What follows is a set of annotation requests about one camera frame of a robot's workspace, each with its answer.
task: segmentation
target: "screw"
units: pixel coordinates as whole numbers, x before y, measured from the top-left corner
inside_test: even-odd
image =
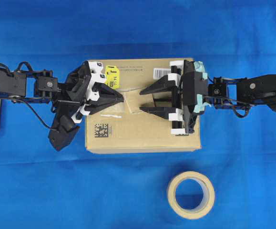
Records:
[[[220,91],[219,91],[219,89],[214,89],[214,94],[219,94],[220,93]]]
[[[255,89],[255,87],[256,87],[256,84],[255,84],[255,83],[250,84],[250,88],[251,88],[251,89]]]
[[[48,87],[53,87],[53,83],[49,81],[49,82],[47,82],[47,86]]]

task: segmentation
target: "brown cardboard box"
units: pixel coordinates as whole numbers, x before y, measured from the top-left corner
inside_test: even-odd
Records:
[[[195,133],[172,135],[172,123],[153,114],[141,112],[142,105],[154,106],[153,96],[139,95],[141,89],[155,82],[154,68],[169,69],[170,59],[96,60],[120,71],[124,103],[109,107],[86,119],[86,147],[97,154],[194,151],[201,148],[199,118]]]

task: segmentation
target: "white bracket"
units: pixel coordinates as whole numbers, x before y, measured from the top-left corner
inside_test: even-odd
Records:
[[[184,60],[170,61],[170,67],[177,66],[177,68],[184,68]]]
[[[184,111],[182,109],[176,108],[176,113],[169,113],[168,120],[169,121],[180,121],[183,122],[184,118]]]
[[[177,73],[168,73],[167,78],[169,81],[174,80],[175,81],[175,85],[178,87],[179,86],[179,81],[181,78],[181,75],[177,74]]]
[[[184,128],[179,128],[179,129],[171,129],[171,134],[172,135],[185,135],[185,129]]]
[[[90,72],[91,72],[91,79],[90,79],[89,85],[87,87],[86,99],[87,99],[87,102],[89,100],[98,101],[100,98],[100,94],[98,91],[96,91],[96,92],[92,91],[92,88],[95,83],[105,83],[107,80],[106,75],[102,73],[103,63],[88,62],[88,64],[89,64],[89,68],[90,68]],[[80,108],[77,110],[77,112],[74,115],[72,115],[71,118],[74,123],[78,124],[78,123],[82,122],[82,119],[78,120],[76,118],[76,115],[78,114],[78,112],[80,112],[84,116],[87,116],[90,114],[90,111],[85,111],[85,106],[88,106],[88,104],[83,104],[82,106],[80,106]]]

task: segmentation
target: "blue cloth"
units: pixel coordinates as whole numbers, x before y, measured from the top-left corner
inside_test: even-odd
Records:
[[[0,0],[0,62],[29,61],[59,81],[87,59],[194,57],[213,77],[276,73],[276,0]],[[29,84],[28,95],[32,95]],[[34,105],[46,123],[53,114]],[[4,102],[0,126],[0,228],[276,228],[276,113],[245,119],[207,108],[193,153],[94,155],[84,123],[56,152],[22,104]],[[199,220],[169,207],[183,171],[212,181]]]

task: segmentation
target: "tape roll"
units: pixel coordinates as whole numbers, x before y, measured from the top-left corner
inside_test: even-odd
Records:
[[[200,204],[193,209],[184,209],[179,206],[176,200],[176,189],[184,180],[196,181],[202,188],[204,197]],[[197,172],[189,171],[175,176],[168,185],[167,199],[172,209],[181,217],[186,219],[199,219],[205,216],[213,207],[215,192],[210,180]]]

